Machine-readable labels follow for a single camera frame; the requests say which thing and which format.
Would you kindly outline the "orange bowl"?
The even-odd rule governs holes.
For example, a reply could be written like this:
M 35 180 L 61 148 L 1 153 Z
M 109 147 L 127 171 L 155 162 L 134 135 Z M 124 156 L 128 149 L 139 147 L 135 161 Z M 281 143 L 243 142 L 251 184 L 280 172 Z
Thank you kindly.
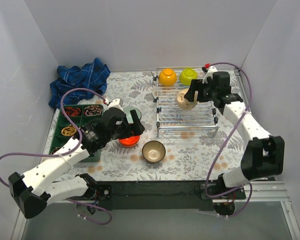
M 119 139 L 119 142 L 124 143 L 124 144 L 134 144 L 134 143 L 138 143 L 140 140 L 140 136 L 132 136 L 129 138 L 125 138 L 125 139 Z
M 138 143 L 134 143 L 134 144 L 125 144 L 125 143 L 122 143 L 122 142 L 120 142 L 120 143 L 125 148 L 133 148 L 133 147 L 138 145 Z

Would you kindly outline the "cream bird pattern bowl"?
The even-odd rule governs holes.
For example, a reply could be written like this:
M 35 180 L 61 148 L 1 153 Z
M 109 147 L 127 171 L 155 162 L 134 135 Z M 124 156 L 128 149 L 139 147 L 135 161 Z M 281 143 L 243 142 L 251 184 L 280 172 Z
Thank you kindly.
M 190 102 L 185 98 L 185 94 L 188 92 L 189 88 L 181 90 L 176 96 L 176 103 L 178 107 L 182 110 L 189 111 L 192 110 L 198 103 L 195 99 L 194 102 Z

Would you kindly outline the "light teal bowl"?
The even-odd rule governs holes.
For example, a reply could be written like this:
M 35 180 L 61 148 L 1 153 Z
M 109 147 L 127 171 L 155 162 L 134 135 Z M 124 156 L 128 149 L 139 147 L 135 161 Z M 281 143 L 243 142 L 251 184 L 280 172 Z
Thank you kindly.
M 134 123 L 132 115 L 131 115 L 131 111 L 132 110 L 136 111 L 136 114 L 137 114 L 139 120 L 141 120 L 141 118 L 142 118 L 142 113 L 141 113 L 141 111 L 138 108 L 133 107 L 133 106 L 124 107 L 123 111 L 126 114 L 126 118 L 127 118 L 127 121 L 128 121 L 129 124 L 133 124 Z

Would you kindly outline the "lime green bowl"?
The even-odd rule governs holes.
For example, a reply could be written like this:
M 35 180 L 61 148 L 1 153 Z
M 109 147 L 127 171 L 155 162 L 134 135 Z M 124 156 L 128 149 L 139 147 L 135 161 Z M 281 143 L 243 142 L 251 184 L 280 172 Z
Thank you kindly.
M 198 73 L 193 68 L 185 68 L 179 75 L 179 81 L 185 86 L 190 86 L 192 80 L 197 77 Z

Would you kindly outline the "black gold rimmed bowl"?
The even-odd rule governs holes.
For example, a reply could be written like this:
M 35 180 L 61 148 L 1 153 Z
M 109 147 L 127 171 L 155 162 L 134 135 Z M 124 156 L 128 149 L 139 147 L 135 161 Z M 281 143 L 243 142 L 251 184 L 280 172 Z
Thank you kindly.
M 156 140 L 148 141 L 142 147 L 142 156 L 150 164 L 159 163 L 166 156 L 165 146 Z

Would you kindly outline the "yellow bowl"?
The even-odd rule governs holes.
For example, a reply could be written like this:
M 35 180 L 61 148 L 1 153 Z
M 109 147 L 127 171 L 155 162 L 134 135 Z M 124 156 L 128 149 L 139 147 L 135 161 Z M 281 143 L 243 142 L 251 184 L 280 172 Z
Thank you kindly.
M 176 81 L 177 75 L 171 68 L 165 68 L 159 74 L 159 82 L 164 86 L 172 86 Z

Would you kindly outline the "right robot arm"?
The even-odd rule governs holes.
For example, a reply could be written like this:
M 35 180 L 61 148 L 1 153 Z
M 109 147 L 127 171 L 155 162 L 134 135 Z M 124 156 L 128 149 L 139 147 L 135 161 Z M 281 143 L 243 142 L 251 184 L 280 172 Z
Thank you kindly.
M 232 124 L 245 144 L 240 165 L 222 173 L 210 198 L 227 199 L 250 181 L 281 175 L 284 169 L 285 141 L 265 130 L 248 111 L 243 99 L 232 93 L 230 75 L 226 71 L 207 72 L 204 79 L 193 79 L 184 99 L 190 103 L 213 102 Z

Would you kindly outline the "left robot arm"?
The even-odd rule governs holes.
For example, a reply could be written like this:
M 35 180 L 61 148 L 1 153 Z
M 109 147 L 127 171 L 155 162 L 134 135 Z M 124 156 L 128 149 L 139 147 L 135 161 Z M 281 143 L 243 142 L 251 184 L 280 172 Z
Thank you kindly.
M 67 198 L 91 200 L 96 197 L 98 184 L 87 173 L 71 180 L 57 181 L 57 178 L 110 141 L 142 135 L 145 128 L 137 111 L 132 109 L 129 113 L 132 122 L 123 110 L 110 107 L 96 121 L 81 126 L 55 157 L 22 174 L 14 172 L 8 177 L 10 194 L 26 219 L 36 217 L 48 205 Z

